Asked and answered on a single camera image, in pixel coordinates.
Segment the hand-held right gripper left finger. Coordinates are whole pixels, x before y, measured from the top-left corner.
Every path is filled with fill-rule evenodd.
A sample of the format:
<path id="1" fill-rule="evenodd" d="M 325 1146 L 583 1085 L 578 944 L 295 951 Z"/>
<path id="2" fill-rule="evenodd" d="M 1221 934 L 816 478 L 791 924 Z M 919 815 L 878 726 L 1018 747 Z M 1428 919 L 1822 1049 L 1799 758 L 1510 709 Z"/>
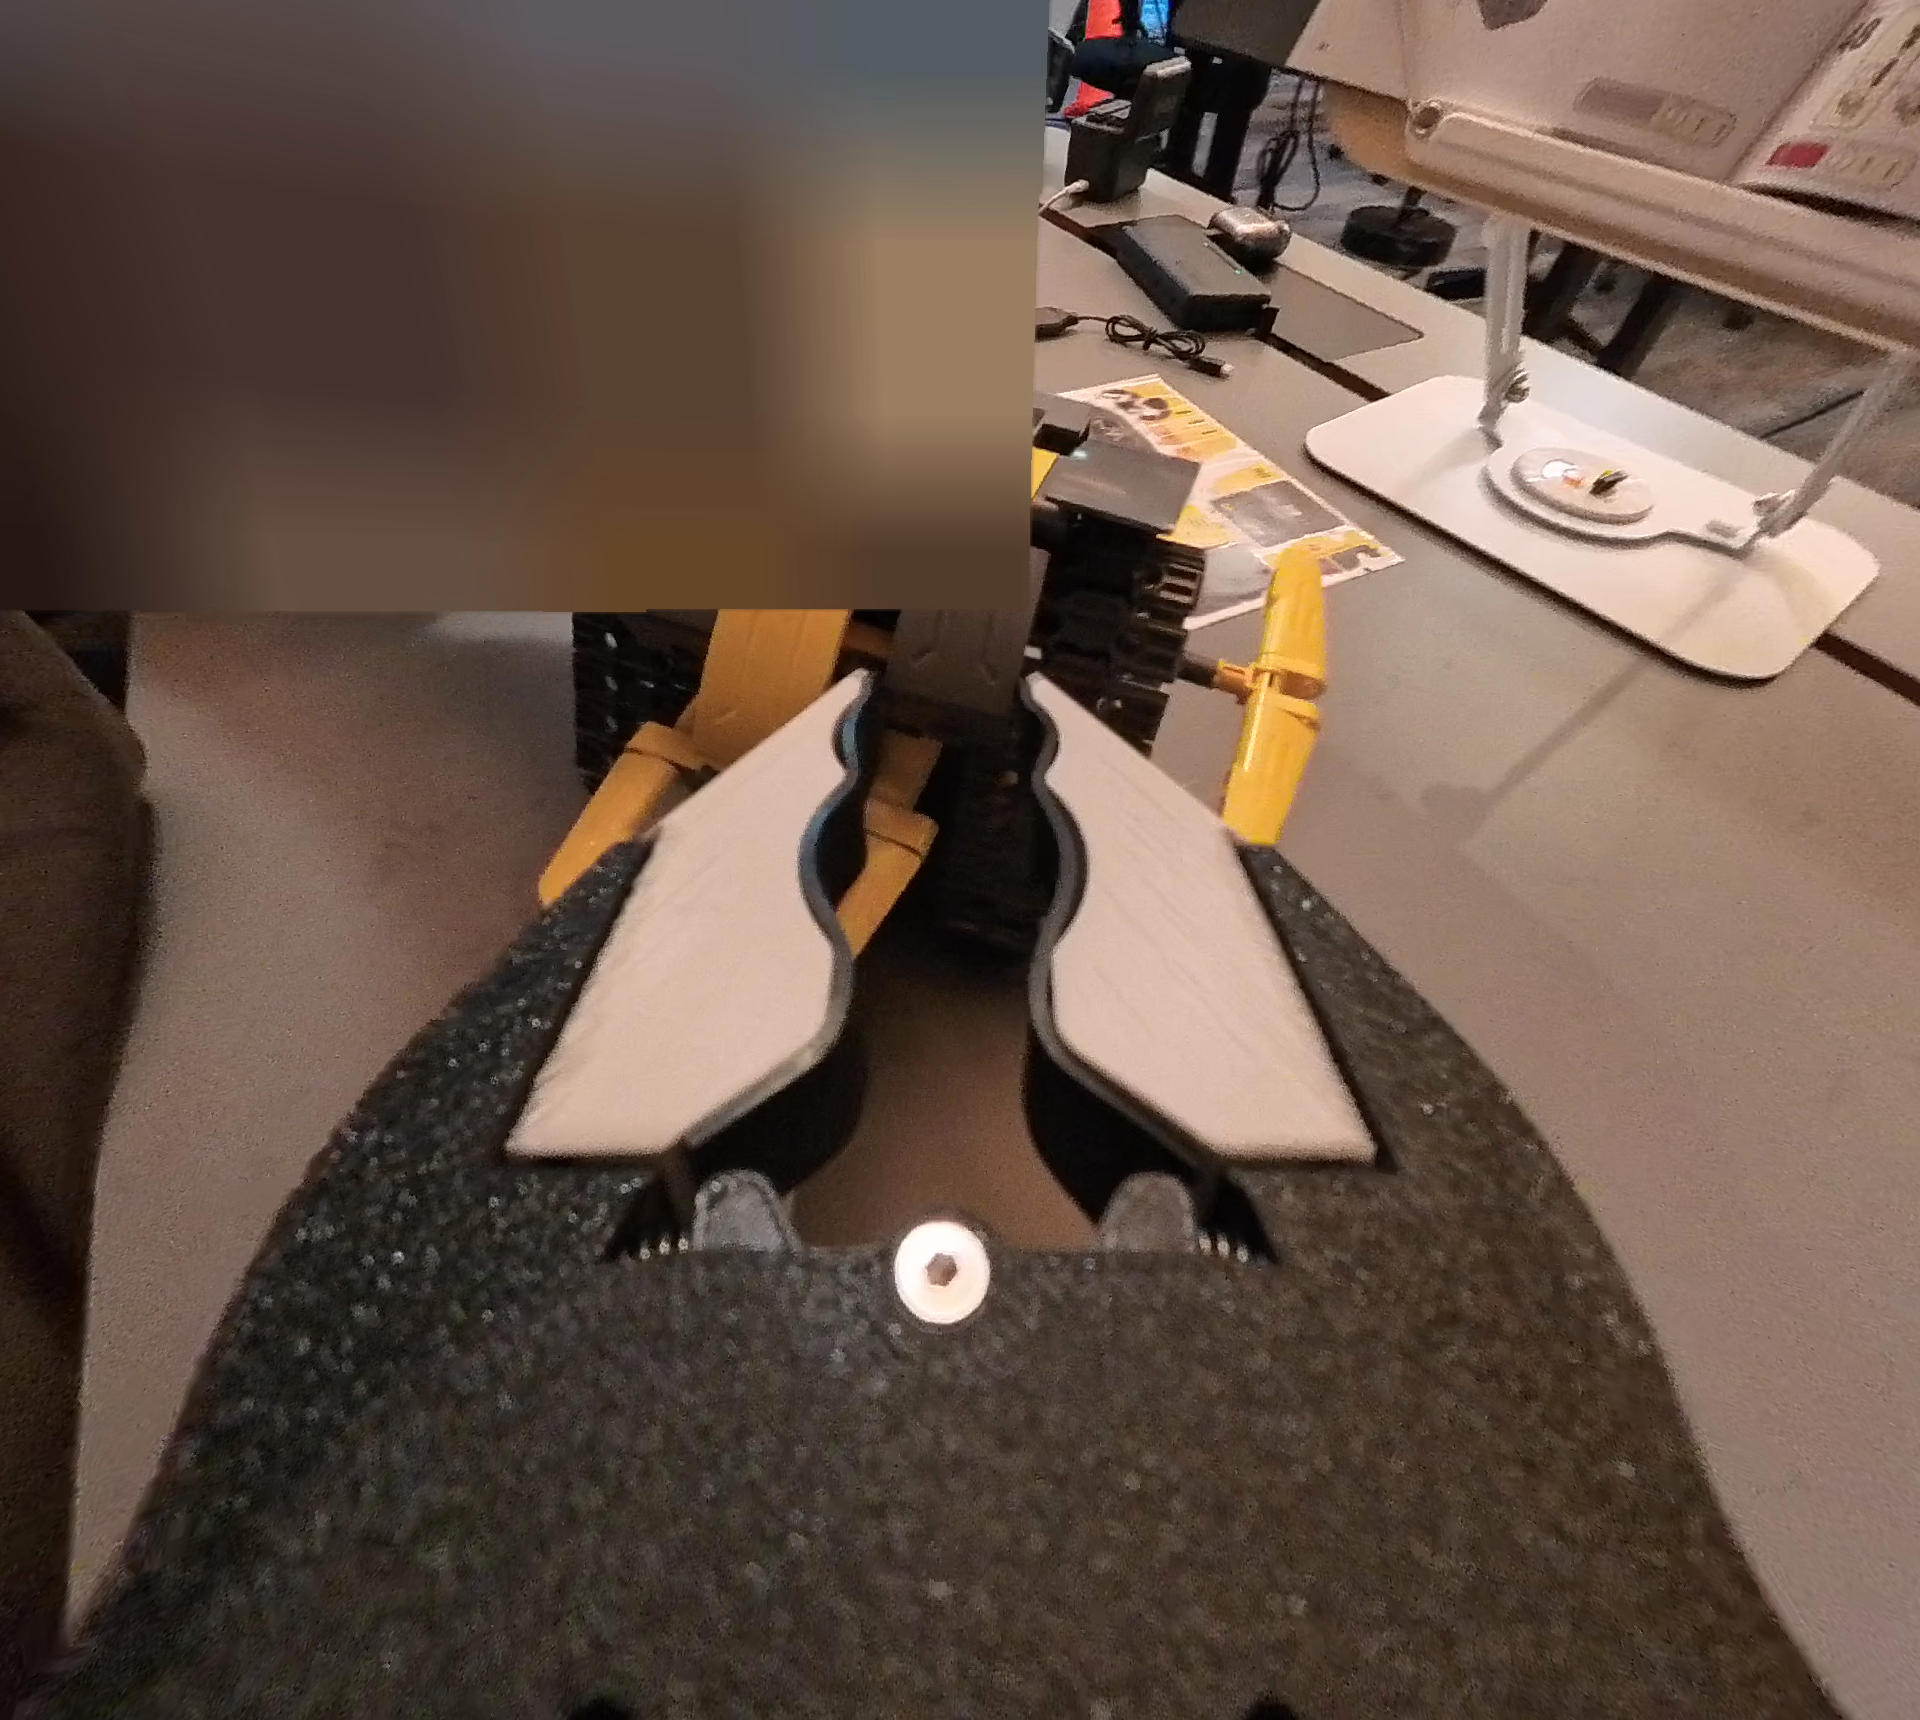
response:
<path id="1" fill-rule="evenodd" d="M 660 819 L 508 1155 L 745 1168 L 791 1193 L 848 1144 L 854 956 L 825 866 L 858 869 L 873 689 L 842 678 Z"/>

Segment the yellow grey sticker sheet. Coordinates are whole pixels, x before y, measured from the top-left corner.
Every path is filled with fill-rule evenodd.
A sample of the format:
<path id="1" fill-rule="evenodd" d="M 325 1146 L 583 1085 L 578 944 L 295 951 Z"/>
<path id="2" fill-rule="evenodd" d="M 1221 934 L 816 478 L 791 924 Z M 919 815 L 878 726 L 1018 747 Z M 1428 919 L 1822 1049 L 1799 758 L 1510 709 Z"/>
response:
<path id="1" fill-rule="evenodd" d="M 1268 460 L 1160 376 L 1075 387 L 1112 438 L 1198 467 L 1171 538 L 1205 556 L 1189 628 L 1261 609 L 1287 551 L 1312 549 L 1333 588 L 1403 563 L 1403 554 L 1351 521 L 1325 495 Z"/>

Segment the yellow black toy tracked vehicle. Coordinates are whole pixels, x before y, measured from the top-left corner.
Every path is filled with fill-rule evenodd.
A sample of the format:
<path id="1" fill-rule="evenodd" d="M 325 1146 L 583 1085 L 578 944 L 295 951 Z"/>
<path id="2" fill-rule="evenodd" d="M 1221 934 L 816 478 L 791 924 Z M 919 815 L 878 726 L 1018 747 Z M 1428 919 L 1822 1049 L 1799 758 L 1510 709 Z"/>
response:
<path id="1" fill-rule="evenodd" d="M 1065 394 L 1035 406 L 1030 559 L 1021 683 L 1043 676 L 1150 753 L 1175 683 L 1234 697 L 1242 718 L 1219 812 L 1272 847 L 1312 758 L 1328 682 L 1319 558 L 1290 548 L 1246 662 L 1189 647 L 1205 556 L 1173 539 L 1198 467 L 1097 427 Z M 972 723 L 906 721 L 883 693 L 902 609 L 724 607 L 572 617 L 574 763 L 588 789 L 549 857 L 551 906 L 630 844 L 670 796 L 696 791 L 854 672 L 874 678 L 877 760 L 865 859 L 837 910 L 857 947 L 914 881 L 949 936 L 1030 951 L 1059 861 L 1032 774 L 1041 733 L 1018 701 Z"/>

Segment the small grey curved panel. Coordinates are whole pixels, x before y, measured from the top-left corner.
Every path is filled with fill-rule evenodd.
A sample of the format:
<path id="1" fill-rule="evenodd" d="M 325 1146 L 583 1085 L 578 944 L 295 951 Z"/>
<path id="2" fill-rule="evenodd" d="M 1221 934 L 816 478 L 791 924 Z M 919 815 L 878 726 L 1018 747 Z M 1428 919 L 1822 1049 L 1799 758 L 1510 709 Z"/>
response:
<path id="1" fill-rule="evenodd" d="M 1014 712 L 1028 609 L 909 607 L 896 613 L 881 691 L 906 721 L 960 726 Z"/>

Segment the black round stand base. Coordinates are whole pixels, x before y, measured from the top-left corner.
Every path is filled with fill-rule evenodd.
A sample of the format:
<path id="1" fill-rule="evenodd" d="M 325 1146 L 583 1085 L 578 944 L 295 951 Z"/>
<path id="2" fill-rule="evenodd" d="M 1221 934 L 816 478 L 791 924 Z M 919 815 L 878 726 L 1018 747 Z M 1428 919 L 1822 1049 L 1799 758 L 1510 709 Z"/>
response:
<path id="1" fill-rule="evenodd" d="M 1339 247 L 1351 257 L 1400 271 L 1441 265 L 1458 237 L 1458 223 L 1428 207 L 1418 189 L 1399 201 L 1365 201 L 1343 223 Z"/>

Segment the black power bank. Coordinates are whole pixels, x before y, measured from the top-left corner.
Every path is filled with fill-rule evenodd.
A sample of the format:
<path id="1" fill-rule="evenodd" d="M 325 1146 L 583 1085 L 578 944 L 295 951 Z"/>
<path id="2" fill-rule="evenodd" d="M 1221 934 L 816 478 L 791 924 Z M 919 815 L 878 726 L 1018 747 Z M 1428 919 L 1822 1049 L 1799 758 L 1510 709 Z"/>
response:
<path id="1" fill-rule="evenodd" d="M 1167 321 L 1198 333 L 1266 333 L 1279 308 L 1268 284 L 1217 243 L 1200 221 L 1150 213 L 1112 221 L 1107 245 Z"/>

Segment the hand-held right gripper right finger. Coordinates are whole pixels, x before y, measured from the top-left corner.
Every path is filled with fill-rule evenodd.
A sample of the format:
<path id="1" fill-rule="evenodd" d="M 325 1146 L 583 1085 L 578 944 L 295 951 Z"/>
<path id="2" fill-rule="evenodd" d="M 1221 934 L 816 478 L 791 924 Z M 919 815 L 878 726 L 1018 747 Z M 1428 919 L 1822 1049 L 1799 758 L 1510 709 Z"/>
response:
<path id="1" fill-rule="evenodd" d="M 1206 1213 L 1242 1174 L 1376 1168 L 1246 847 L 1059 682 L 1021 693 L 1059 861 L 1027 977 L 1024 1111 L 1072 1201 L 1098 1220 L 1128 1180 L 1163 1176 Z"/>

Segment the white book stand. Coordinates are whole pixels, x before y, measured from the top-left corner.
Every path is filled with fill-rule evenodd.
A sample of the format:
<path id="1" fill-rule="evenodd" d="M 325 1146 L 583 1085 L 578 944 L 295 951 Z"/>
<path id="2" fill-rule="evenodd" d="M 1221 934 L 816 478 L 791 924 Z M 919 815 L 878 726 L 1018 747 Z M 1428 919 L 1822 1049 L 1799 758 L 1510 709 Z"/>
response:
<path id="1" fill-rule="evenodd" d="M 1403 143 L 1416 183 L 1486 213 L 1481 377 L 1434 376 L 1308 430 L 1306 455 L 1400 513 L 1697 672 L 1784 673 L 1878 577 L 1875 554 L 1812 520 L 1916 364 L 1916 236 L 1572 143 L 1450 100 L 1420 77 L 1425 0 L 1394 0 Z M 1707 284 L 1885 349 L 1859 408 L 1790 490 L 1753 494 L 1586 418 L 1530 404 L 1530 228 Z M 1563 490 L 1623 467 L 1619 495 Z"/>

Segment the black battery charger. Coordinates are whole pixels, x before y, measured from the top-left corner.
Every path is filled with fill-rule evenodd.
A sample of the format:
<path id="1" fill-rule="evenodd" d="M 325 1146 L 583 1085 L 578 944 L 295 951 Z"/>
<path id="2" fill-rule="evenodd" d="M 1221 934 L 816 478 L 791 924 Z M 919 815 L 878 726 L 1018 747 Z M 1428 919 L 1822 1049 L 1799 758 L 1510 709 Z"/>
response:
<path id="1" fill-rule="evenodd" d="M 1139 194 L 1189 97 L 1193 61 L 1150 61 L 1125 97 L 1102 100 L 1068 123 L 1067 198 L 1111 203 Z"/>

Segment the person's brown clothing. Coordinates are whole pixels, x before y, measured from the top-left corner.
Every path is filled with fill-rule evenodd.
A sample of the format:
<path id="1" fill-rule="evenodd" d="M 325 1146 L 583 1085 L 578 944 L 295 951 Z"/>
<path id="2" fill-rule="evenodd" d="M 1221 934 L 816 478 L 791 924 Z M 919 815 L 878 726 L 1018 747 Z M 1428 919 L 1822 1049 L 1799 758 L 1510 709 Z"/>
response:
<path id="1" fill-rule="evenodd" d="M 94 1180 L 146 891 L 146 756 L 27 612 L 3 619 L 4 1706 L 60 1642 Z"/>

